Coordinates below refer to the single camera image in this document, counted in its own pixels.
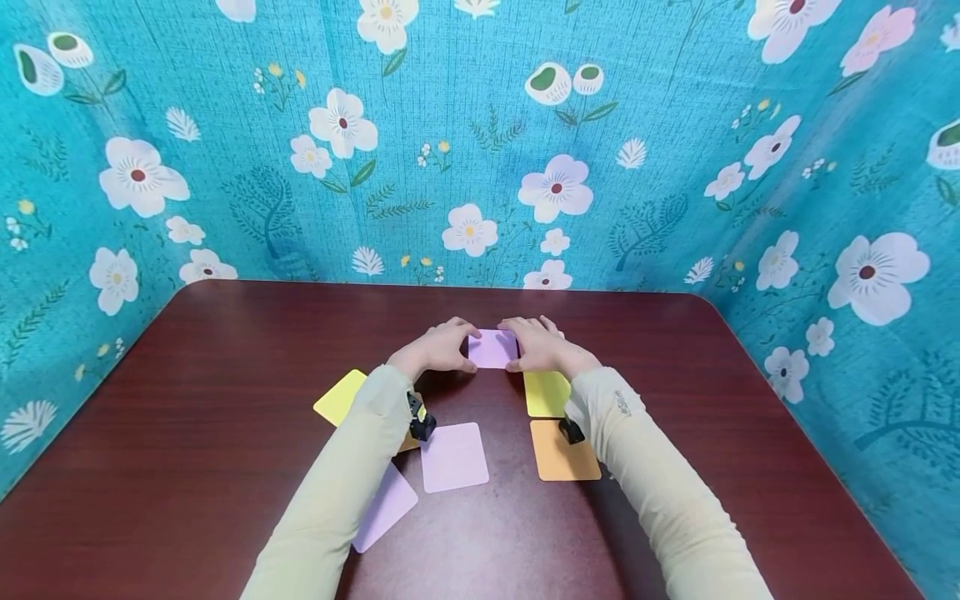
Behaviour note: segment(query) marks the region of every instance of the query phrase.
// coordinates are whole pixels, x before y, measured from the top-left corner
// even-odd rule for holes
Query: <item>teal curtain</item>
[[[956,596],[957,2],[0,4],[3,493],[207,278],[686,292]]]

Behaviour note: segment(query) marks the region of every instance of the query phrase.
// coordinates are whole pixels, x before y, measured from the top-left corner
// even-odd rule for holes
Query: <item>wall backdrop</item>
[[[956,0],[0,6],[1,493],[205,278],[689,292],[956,596]]]

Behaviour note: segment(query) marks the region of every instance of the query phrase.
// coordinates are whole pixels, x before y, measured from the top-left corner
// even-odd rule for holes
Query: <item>light green sleeve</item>
[[[257,557],[241,600],[336,595],[360,520],[409,430],[411,387],[386,365],[367,377]]]
[[[623,377],[610,368],[596,369],[571,386],[570,404],[585,418],[582,428],[597,458],[639,514],[670,598],[772,599],[720,501]]]

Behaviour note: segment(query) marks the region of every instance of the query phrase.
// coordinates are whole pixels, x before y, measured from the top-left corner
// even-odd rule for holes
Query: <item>wooden tabletop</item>
[[[207,281],[181,291],[0,505],[0,596],[234,599],[333,428],[313,402],[428,326],[546,314],[617,368],[720,497],[778,600],[921,598],[723,319],[684,295]],[[340,597],[665,598],[616,483],[537,476],[522,379],[428,373],[490,483],[423,492]]]

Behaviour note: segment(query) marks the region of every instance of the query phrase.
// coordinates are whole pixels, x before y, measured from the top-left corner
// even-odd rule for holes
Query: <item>white flower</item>
[[[361,246],[353,251],[353,270],[366,276],[383,274],[383,259],[373,248]]]
[[[573,283],[573,277],[564,273],[562,260],[544,260],[539,271],[523,276],[524,290],[565,290]]]
[[[542,105],[554,107],[570,96],[570,74],[556,62],[545,62],[527,78],[524,89]]]
[[[835,344],[833,338],[833,321],[827,317],[821,317],[820,321],[812,324],[806,329],[806,341],[809,346],[806,351],[810,356],[827,356],[833,350]]]
[[[190,198],[186,180],[161,164],[160,153],[142,139],[113,137],[107,142],[110,168],[100,173],[100,187],[117,210],[131,206],[141,217],[163,212],[164,199]]]
[[[840,66],[843,67],[843,76],[849,77],[854,73],[861,73],[876,64],[880,53],[896,48],[913,35],[913,19],[917,12],[911,8],[892,12],[891,7],[880,9],[867,22],[860,39],[847,51]]]
[[[364,41],[375,41],[382,54],[407,46],[407,30],[420,11],[418,0],[360,0],[363,14],[357,19],[357,33]]]
[[[330,142],[338,158],[353,157],[354,148],[364,152],[376,148],[376,125],[362,118],[363,103],[339,87],[326,94],[326,108],[311,108],[309,116],[310,131],[318,139]]]
[[[290,140],[290,162],[298,173],[311,173],[318,180],[326,176],[326,170],[333,166],[330,153],[326,148],[317,148],[309,135],[299,135]]]
[[[540,251],[554,256],[560,256],[569,247],[570,238],[565,236],[560,228],[547,231],[543,241],[540,242]]]
[[[16,454],[23,451],[31,442],[39,439],[57,415],[57,407],[47,400],[27,402],[11,412],[4,421],[3,446]]]
[[[616,153],[616,164],[624,169],[638,169],[647,161],[647,145],[638,137],[623,142],[620,152]]]
[[[493,9],[500,6],[500,0],[453,0],[453,8],[463,11],[477,20],[481,16],[493,16]]]
[[[906,233],[886,233],[873,244],[858,235],[837,258],[837,280],[827,301],[830,308],[849,304],[864,323],[886,325],[910,310],[903,284],[919,281],[929,270],[929,256]]]
[[[701,281],[706,281],[711,273],[713,273],[713,259],[709,256],[704,256],[694,263],[693,268],[686,274],[684,283],[694,285]]]
[[[213,250],[191,250],[190,262],[180,267],[180,279],[184,283],[196,283],[204,279],[236,279],[237,270],[231,265],[220,262]]]
[[[537,223],[553,223],[560,213],[582,215],[593,203],[593,191],[583,185],[588,174],[585,162],[557,155],[543,173],[523,176],[517,196],[521,204],[534,208]]]
[[[758,180],[774,166],[793,143],[793,133],[800,126],[800,115],[793,115],[783,121],[773,135],[764,135],[756,141],[754,147],[743,158],[744,164],[750,165],[750,181]]]
[[[839,5],[840,0],[756,0],[747,36],[766,38],[760,58],[780,64],[797,51],[807,30],[827,21]]]
[[[114,254],[106,248],[98,248],[88,275],[93,287],[100,290],[97,298],[100,310],[112,317],[120,312],[124,302],[136,300],[140,293],[136,274],[136,263],[126,249]]]
[[[960,119],[947,123],[930,136],[926,162],[945,171],[960,169]]]
[[[256,18],[256,0],[217,0],[217,8],[237,23],[253,23]]]
[[[195,142],[200,139],[200,128],[197,127],[197,122],[183,108],[167,109],[167,129],[175,138],[185,142]]]
[[[744,175],[743,171],[740,170],[739,160],[734,164],[727,165],[717,173],[716,180],[707,184],[707,189],[704,190],[704,197],[709,198],[712,196],[716,199],[716,202],[724,200],[730,196],[731,192],[740,189],[740,185],[743,184]]]
[[[573,76],[573,89],[583,96],[592,96],[603,87],[604,74],[599,64],[580,65]]]
[[[960,50],[960,12],[953,16],[953,25],[944,25],[944,33],[940,36],[940,41],[947,46],[947,52]],[[957,597],[960,598],[960,588],[958,588]]]
[[[442,236],[447,250],[463,250],[468,256],[482,256],[487,247],[496,244],[496,223],[484,221],[476,204],[464,204],[446,216],[450,228]]]
[[[194,246],[200,246],[206,237],[206,233],[199,225],[188,223],[181,216],[170,217],[167,219],[167,237],[177,244],[190,242]]]
[[[780,234],[776,246],[770,246],[760,258],[757,268],[760,271],[756,278],[756,288],[760,291],[773,286],[782,290],[790,284],[790,279],[800,270],[800,265],[792,254],[800,242],[800,235],[796,231],[784,231]]]
[[[783,346],[774,348],[763,361],[763,367],[770,373],[768,381],[778,396],[791,404],[804,399],[804,388],[800,382],[810,372],[810,363],[806,362],[803,350],[795,350],[791,354]]]

